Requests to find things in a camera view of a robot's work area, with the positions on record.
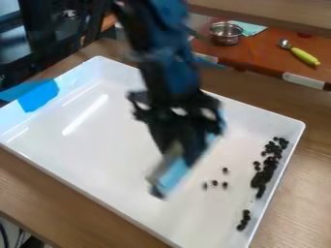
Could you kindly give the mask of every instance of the yellow handle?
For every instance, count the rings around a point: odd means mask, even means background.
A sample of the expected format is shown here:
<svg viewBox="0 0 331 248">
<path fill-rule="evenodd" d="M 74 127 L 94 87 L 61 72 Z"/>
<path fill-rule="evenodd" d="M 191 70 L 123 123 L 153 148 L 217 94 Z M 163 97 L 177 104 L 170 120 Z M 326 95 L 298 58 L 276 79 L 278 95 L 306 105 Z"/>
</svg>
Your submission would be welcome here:
<svg viewBox="0 0 331 248">
<path fill-rule="evenodd" d="M 313 57 L 311 54 L 307 53 L 306 51 L 303 51 L 299 48 L 291 48 L 290 49 L 298 58 L 300 58 L 302 61 L 306 62 L 309 65 L 312 66 L 318 66 L 320 65 L 318 59 Z"/>
</svg>

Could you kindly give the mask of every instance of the cable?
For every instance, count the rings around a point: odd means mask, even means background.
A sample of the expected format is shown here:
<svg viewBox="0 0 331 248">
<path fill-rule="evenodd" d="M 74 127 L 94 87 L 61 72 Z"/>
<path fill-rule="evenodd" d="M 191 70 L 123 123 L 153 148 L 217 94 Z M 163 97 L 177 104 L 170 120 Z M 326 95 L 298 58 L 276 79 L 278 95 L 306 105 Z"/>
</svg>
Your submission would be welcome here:
<svg viewBox="0 0 331 248">
<path fill-rule="evenodd" d="M 21 245 L 21 239 L 22 239 L 22 234 L 23 234 L 23 229 L 19 229 L 18 231 L 18 237 L 17 237 L 17 240 L 16 240 L 16 243 L 15 243 L 15 248 L 19 248 L 20 245 Z"/>
<path fill-rule="evenodd" d="M 5 248 L 9 248 L 9 241 L 8 241 L 7 233 L 6 233 L 6 230 L 5 230 L 4 226 L 2 226 L 2 223 L 0 223 L 0 233 L 1 233 L 2 238 L 4 240 Z"/>
</svg>

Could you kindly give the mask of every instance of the wooden table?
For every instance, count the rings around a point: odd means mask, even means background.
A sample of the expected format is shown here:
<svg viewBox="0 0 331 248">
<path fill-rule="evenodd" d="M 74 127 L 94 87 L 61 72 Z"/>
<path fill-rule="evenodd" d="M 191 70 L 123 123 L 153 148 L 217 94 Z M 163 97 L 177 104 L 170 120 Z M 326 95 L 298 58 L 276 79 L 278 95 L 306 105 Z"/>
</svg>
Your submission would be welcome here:
<svg viewBox="0 0 331 248">
<path fill-rule="evenodd" d="M 192 12 L 331 36 L 328 0 L 188 0 Z"/>
<path fill-rule="evenodd" d="M 209 37 L 209 26 L 224 19 L 213 18 L 198 31 L 205 37 Z M 281 39 L 289 39 L 294 47 L 299 47 L 321 62 L 318 67 L 312 67 L 288 50 L 281 49 L 277 42 Z M 331 39 L 317 35 L 312 38 L 302 38 L 297 32 L 268 28 L 263 32 L 252 36 L 242 37 L 237 46 L 213 46 L 202 40 L 193 39 L 194 51 L 217 56 L 221 64 L 250 70 L 253 72 L 282 78 L 283 73 L 291 73 L 299 76 L 317 79 L 327 83 L 331 82 Z"/>
<path fill-rule="evenodd" d="M 111 40 L 97 41 L 37 78 L 56 77 L 95 55 L 121 61 L 116 55 L 121 49 Z M 204 69 L 201 74 L 203 87 L 209 91 L 307 124 L 251 247 L 330 247 L 330 93 L 234 70 Z M 60 247 L 167 247 L 3 149 L 0 211 L 35 236 Z"/>
</svg>

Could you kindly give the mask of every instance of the small bowl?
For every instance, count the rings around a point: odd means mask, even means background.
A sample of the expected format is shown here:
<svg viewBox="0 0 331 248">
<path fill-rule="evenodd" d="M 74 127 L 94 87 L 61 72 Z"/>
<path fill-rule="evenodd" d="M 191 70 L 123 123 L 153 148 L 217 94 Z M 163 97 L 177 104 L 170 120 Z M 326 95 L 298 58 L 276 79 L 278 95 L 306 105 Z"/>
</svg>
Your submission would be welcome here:
<svg viewBox="0 0 331 248">
<path fill-rule="evenodd" d="M 239 42 L 239 37 L 243 29 L 236 24 L 226 21 L 213 23 L 209 27 L 212 41 L 216 46 L 235 46 Z"/>
</svg>

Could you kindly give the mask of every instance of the metal scoop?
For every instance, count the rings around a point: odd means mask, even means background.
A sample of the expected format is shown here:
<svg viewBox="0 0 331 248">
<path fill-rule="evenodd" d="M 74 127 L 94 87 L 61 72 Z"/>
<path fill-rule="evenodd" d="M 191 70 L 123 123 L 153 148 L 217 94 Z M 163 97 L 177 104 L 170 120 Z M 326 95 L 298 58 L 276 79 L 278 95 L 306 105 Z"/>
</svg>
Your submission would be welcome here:
<svg viewBox="0 0 331 248">
<path fill-rule="evenodd" d="M 300 58 L 302 61 L 306 62 L 307 64 L 311 66 L 318 66 L 320 65 L 320 62 L 318 59 L 313 57 L 311 54 L 307 53 L 306 51 L 292 47 L 288 40 L 286 39 L 280 39 L 278 41 L 278 46 L 284 49 L 289 49 L 291 52 L 293 52 L 298 58 Z"/>
</svg>

